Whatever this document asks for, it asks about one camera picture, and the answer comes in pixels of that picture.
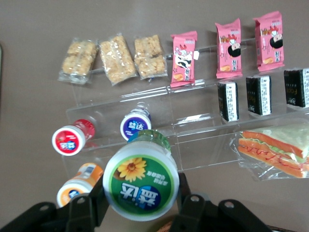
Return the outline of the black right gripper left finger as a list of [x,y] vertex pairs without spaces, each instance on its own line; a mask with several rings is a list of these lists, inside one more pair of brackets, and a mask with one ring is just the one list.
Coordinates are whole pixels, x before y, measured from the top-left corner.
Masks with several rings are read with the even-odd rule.
[[2,232],[93,232],[99,227],[109,207],[102,179],[90,193],[73,197],[61,208],[41,202],[17,216]]

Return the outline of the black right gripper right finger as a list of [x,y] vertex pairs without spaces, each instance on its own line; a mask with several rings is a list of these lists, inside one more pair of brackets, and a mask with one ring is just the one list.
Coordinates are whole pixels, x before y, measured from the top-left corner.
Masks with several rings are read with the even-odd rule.
[[185,173],[179,173],[179,213],[170,232],[271,232],[272,229],[241,202],[222,200],[214,205],[209,198],[193,194]]

